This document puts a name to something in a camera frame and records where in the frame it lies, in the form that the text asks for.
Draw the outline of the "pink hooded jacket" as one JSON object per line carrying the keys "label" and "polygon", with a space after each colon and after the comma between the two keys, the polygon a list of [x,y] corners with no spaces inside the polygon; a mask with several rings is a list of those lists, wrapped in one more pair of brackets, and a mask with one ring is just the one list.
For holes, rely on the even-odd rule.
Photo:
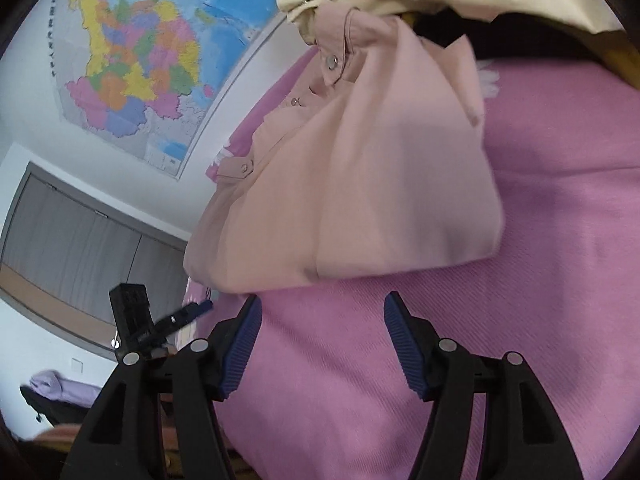
{"label": "pink hooded jacket", "polygon": [[314,24],[317,54],[250,151],[220,162],[186,273],[246,294],[492,256],[503,210],[469,40],[337,2]]}

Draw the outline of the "black chair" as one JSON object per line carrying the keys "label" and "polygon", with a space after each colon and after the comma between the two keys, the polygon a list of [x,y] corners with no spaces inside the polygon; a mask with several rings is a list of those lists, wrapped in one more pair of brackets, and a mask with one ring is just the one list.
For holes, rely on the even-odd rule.
{"label": "black chair", "polygon": [[38,422],[45,418],[52,426],[81,425],[89,413],[88,408],[40,396],[29,386],[21,386],[20,393],[25,402],[36,412]]}

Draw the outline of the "lilac folded cloth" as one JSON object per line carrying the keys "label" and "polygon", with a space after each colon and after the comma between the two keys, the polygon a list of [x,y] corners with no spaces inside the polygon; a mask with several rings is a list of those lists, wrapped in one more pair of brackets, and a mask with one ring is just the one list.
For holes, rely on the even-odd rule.
{"label": "lilac folded cloth", "polygon": [[28,385],[35,393],[51,401],[60,401],[91,408],[96,402],[101,388],[99,386],[75,382],[62,377],[55,370],[44,370],[29,379]]}

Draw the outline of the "grey wardrobe door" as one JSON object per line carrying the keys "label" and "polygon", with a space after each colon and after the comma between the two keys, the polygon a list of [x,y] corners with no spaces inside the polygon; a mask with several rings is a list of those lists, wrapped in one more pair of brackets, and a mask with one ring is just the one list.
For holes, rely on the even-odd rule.
{"label": "grey wardrobe door", "polygon": [[1,296],[41,327],[111,358],[108,293],[142,284],[153,320],[180,308],[184,240],[28,164],[1,231]]}

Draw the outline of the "pink bed sheet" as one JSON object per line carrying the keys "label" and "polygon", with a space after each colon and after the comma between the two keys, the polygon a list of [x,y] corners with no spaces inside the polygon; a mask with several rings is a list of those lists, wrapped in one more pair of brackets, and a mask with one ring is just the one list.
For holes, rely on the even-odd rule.
{"label": "pink bed sheet", "polygon": [[216,407],[265,479],[405,479],[430,409],[383,321],[411,312],[484,356],[520,352],[601,479],[639,425],[639,93],[600,64],[480,63],[506,213],[494,258],[275,290],[240,388]]}

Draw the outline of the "colourful wall map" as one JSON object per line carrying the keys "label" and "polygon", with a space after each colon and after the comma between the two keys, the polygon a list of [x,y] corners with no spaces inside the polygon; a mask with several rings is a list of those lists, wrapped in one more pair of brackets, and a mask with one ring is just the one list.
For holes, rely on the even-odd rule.
{"label": "colourful wall map", "polygon": [[279,21],[276,0],[51,0],[58,110],[178,178],[224,92]]}

